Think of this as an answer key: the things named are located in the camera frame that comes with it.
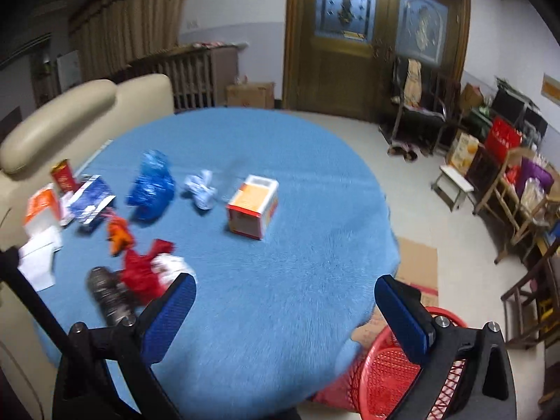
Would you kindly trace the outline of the grey plastic bag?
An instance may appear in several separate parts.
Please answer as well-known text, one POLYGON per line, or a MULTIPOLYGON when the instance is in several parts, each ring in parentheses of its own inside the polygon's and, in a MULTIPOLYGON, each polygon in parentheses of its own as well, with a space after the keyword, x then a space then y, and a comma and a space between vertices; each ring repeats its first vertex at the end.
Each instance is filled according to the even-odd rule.
POLYGON ((135 317, 136 301, 118 272, 96 266, 88 272, 86 286, 108 326, 116 326, 125 317, 135 317))

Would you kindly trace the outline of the red plastic bag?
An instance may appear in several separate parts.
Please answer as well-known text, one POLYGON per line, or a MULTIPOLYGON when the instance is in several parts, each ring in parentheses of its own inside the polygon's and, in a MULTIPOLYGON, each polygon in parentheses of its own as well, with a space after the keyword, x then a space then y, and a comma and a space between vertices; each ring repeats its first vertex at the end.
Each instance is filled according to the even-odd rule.
POLYGON ((148 305, 166 292, 170 284, 153 270, 152 262, 157 256, 172 254, 174 250, 172 242, 156 239, 146 254, 137 253, 133 247, 124 251, 124 269, 120 272, 120 281, 140 305, 148 305))

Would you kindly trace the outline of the orange white carton box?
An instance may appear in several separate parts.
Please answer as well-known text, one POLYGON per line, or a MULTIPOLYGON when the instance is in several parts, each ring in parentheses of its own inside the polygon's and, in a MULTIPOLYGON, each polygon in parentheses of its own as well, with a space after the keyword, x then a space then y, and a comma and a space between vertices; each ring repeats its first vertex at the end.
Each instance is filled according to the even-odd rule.
POLYGON ((278 207, 278 189, 275 179, 248 175, 227 204, 229 230, 262 240, 278 207))

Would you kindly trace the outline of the flat cardboard sheet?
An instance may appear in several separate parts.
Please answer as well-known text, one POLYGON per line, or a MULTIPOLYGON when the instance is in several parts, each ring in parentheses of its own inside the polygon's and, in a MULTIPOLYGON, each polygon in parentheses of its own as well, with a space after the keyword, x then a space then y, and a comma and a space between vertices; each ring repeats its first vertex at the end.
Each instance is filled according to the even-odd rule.
MULTIPOLYGON (((403 237, 398 238, 400 246, 400 265, 395 278, 420 290, 421 303, 424 306, 439 305, 438 252, 431 246, 425 246, 403 237)), ((386 322, 379 308, 375 307, 368 322, 356 328, 351 338, 368 349, 386 322)))

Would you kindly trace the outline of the orange crumpled wrapper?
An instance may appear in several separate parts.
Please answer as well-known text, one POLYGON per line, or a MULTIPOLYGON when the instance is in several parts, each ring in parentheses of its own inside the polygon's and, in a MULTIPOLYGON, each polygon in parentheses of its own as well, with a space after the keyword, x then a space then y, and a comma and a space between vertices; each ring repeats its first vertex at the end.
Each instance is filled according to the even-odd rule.
POLYGON ((124 218, 117 215, 112 216, 107 224, 107 232, 110 254, 113 257, 120 255, 124 250, 131 249, 135 244, 135 239, 124 218))

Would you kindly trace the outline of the white small stool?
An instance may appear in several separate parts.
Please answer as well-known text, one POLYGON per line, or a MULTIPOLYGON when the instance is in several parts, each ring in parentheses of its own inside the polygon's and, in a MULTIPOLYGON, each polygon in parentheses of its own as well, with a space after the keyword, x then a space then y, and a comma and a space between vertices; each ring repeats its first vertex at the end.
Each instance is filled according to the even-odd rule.
POLYGON ((452 165, 440 165, 440 173, 431 184, 431 190, 447 204, 451 211, 458 210, 467 199, 470 201, 474 200, 474 186, 452 165), (441 181, 451 185, 454 188, 455 194, 450 195, 443 191, 443 188, 440 186, 441 181))

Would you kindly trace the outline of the blue plastic bag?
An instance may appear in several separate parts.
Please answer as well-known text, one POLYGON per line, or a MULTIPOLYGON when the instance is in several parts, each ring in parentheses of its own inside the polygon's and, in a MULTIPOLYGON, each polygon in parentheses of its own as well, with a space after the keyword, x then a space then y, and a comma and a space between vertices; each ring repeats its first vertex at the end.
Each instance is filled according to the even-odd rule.
POLYGON ((168 157, 158 150, 142 154, 140 173, 127 194, 126 203, 133 207, 133 219, 141 223, 159 220, 173 201, 176 182, 169 170, 168 157))

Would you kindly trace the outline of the bamboo bench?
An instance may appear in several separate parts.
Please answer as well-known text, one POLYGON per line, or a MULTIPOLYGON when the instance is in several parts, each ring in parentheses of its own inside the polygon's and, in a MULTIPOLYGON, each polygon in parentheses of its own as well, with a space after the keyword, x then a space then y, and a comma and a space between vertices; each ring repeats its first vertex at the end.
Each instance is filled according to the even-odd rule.
POLYGON ((474 215, 483 212, 491 214, 511 232, 496 256, 497 264, 514 253, 522 243, 532 249, 537 238, 552 230, 559 219, 559 171, 536 151, 524 147, 513 148, 474 207, 474 215), (522 197, 518 198, 516 180, 523 156, 553 176, 554 183, 548 194, 543 191, 538 180, 529 179, 522 197))

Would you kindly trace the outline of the blue white snack packet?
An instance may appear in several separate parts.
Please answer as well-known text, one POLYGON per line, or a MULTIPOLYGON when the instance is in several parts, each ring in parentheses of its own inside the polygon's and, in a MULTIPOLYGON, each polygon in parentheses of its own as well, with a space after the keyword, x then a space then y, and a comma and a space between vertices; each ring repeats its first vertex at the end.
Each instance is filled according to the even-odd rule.
POLYGON ((68 207, 80 225, 91 226, 115 198, 111 187, 100 175, 91 175, 72 195, 68 207))

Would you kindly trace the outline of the blue fuzzy bed cover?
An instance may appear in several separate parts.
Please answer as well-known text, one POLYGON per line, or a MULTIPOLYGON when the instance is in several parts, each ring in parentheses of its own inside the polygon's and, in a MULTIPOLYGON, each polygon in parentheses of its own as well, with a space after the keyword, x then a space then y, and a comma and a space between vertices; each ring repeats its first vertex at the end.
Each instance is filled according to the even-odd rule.
POLYGON ((167 156, 177 183, 212 171, 216 205, 182 191, 159 220, 131 224, 137 250, 156 239, 196 272, 195 303, 153 370, 186 419, 261 418, 293 407, 348 370, 352 332, 374 284, 399 265, 379 182, 341 139, 274 111, 214 108, 140 126, 87 166, 124 202, 142 154, 167 156), (262 240, 232 233, 227 204, 248 175, 278 181, 262 240))

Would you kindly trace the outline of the orange white flat box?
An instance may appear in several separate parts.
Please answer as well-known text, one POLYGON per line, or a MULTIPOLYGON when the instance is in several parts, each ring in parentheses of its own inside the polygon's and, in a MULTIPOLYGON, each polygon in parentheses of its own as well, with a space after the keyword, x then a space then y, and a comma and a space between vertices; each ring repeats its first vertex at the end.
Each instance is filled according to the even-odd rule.
POLYGON ((61 227, 60 201, 53 185, 42 187, 28 199, 24 229, 28 237, 33 237, 45 230, 61 227))

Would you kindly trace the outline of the black metal chair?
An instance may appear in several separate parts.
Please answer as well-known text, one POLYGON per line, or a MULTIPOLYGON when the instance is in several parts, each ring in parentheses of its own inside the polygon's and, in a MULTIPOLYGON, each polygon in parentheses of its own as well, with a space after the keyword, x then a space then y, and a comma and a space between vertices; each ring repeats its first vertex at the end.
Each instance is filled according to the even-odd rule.
POLYGON ((390 91, 396 116, 384 127, 386 141, 415 144, 424 154, 433 155, 444 133, 457 126, 460 84, 435 67, 398 56, 390 91))

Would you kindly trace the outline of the red gift bag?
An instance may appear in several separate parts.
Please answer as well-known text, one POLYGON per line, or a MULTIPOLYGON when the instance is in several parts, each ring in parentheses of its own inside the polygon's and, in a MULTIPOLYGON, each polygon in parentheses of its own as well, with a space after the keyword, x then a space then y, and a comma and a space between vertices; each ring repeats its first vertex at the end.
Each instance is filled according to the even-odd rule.
POLYGON ((484 146, 498 162, 503 162, 508 152, 520 146, 522 133, 500 117, 495 117, 485 139, 484 146))

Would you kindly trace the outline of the beige leather headboard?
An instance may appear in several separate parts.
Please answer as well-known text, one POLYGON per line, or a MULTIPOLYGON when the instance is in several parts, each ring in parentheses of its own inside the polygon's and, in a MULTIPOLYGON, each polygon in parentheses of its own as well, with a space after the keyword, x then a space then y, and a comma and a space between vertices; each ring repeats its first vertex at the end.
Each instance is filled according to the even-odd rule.
MULTIPOLYGON (((173 115, 170 79, 149 74, 121 84, 91 80, 43 105, 1 144, 1 248, 28 241, 28 198, 51 180, 63 159, 81 167, 109 139, 173 115)), ((56 370, 31 316, 12 290, 1 287, 1 416, 48 419, 56 370)))

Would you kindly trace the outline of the brown curtain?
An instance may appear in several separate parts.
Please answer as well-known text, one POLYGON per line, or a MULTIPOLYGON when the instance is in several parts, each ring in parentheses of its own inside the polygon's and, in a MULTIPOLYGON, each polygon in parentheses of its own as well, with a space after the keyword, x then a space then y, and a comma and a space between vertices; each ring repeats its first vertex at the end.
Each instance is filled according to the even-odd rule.
POLYGON ((84 80, 113 76, 128 64, 175 47, 185 0, 86 0, 69 17, 84 80))

